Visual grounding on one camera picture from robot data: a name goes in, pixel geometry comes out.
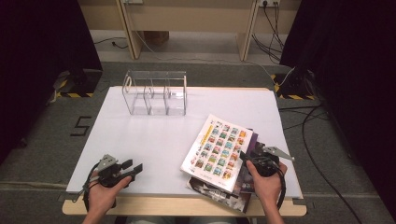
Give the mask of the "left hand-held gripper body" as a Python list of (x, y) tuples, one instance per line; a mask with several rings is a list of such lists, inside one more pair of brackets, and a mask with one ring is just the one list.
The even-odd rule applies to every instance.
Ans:
[(97, 176), (92, 180), (106, 188), (112, 188), (126, 177), (126, 173), (122, 174), (121, 170), (121, 164), (118, 163), (118, 160), (109, 154), (105, 154), (98, 162)]

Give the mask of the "person's right hand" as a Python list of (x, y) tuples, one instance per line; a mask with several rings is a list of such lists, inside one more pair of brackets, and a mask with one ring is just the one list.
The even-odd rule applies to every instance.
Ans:
[(264, 208), (277, 208), (277, 200), (281, 191), (279, 175), (261, 176), (251, 161), (247, 161), (247, 168), (253, 177), (254, 189)]

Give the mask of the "black curtain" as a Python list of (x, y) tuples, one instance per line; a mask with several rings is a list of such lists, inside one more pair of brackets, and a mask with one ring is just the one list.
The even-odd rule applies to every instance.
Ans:
[(0, 164), (68, 71), (100, 70), (78, 0), (0, 0)]
[(396, 220), (396, 0), (301, 0), (281, 62), (314, 73)]

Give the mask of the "brown cardboard box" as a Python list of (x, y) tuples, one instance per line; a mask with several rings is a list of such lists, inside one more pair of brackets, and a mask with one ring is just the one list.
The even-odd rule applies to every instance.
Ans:
[(144, 37), (149, 45), (161, 46), (169, 40), (168, 31), (145, 31)]

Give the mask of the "black magazine with red graphic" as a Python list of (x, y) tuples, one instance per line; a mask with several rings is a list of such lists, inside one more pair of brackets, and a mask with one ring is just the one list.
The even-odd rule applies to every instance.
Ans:
[[(193, 160), (192, 164), (195, 168), (201, 168), (214, 177), (225, 177), (226, 181), (229, 181), (229, 176), (233, 175), (233, 171), (238, 171), (239, 174), (242, 167), (237, 161), (237, 152), (240, 147), (236, 147), (236, 150), (233, 151), (230, 151), (228, 147), (223, 150), (220, 146), (214, 145), (214, 143), (215, 141), (213, 139), (205, 143), (204, 146), (196, 152), (198, 159)], [(241, 213), (246, 213), (248, 210), (250, 197), (254, 192), (237, 194), (233, 191), (230, 193), (216, 186), (214, 180), (204, 181), (194, 175), (190, 177), (186, 187), (204, 195), (214, 202), (221, 203)]]

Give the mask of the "white magazine with picture grid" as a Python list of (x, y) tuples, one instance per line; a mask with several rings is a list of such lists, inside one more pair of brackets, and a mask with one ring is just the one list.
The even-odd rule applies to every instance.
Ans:
[(242, 167), (240, 154), (248, 150), (253, 131), (209, 115), (180, 170), (233, 192)]

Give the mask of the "person's left hand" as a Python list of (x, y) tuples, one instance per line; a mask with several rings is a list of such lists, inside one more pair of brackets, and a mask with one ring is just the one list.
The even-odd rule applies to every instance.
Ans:
[(98, 181), (93, 181), (89, 185), (89, 211), (88, 216), (102, 217), (113, 206), (118, 193), (127, 187), (132, 178), (124, 177), (114, 187), (107, 188), (102, 186)]

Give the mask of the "grey metal table bracket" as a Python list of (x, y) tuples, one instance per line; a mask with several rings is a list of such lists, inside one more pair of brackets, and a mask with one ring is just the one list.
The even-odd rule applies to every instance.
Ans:
[(315, 208), (315, 204), (306, 199), (292, 199), (294, 205), (304, 205), (307, 209)]
[(77, 193), (69, 193), (69, 192), (62, 192), (58, 196), (58, 201), (59, 202), (64, 202), (64, 201), (71, 201), (72, 203), (75, 203), (79, 198), (79, 195)]

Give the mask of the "hazard-striped black stand base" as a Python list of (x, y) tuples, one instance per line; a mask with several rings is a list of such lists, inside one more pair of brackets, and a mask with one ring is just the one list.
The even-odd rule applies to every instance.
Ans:
[(273, 74), (276, 96), (282, 99), (314, 100), (315, 96), (308, 82), (303, 77), (291, 74)]
[(100, 70), (84, 70), (82, 78), (70, 75), (68, 72), (60, 74), (60, 85), (56, 90), (57, 97), (84, 98), (92, 97), (103, 72)]

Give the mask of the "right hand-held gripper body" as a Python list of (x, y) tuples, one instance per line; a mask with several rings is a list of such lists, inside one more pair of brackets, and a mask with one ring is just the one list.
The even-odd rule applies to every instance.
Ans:
[(274, 175), (279, 170), (280, 158), (295, 161), (294, 157), (278, 147), (258, 146), (249, 155), (249, 160), (252, 161), (259, 175), (264, 177)]

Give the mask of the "beige wooden desk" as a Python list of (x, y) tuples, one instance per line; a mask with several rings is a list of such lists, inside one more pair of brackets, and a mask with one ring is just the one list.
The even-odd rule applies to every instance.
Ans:
[(145, 31), (232, 33), (239, 59), (248, 58), (251, 36), (290, 32), (302, 0), (280, 0), (261, 9), (259, 0), (78, 0), (91, 30), (122, 30), (132, 59), (140, 57)]

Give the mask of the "clear acrylic book rack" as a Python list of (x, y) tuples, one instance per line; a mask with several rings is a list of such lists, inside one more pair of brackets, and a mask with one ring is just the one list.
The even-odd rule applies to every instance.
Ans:
[(129, 70), (121, 92), (131, 115), (185, 116), (187, 113), (185, 71)]

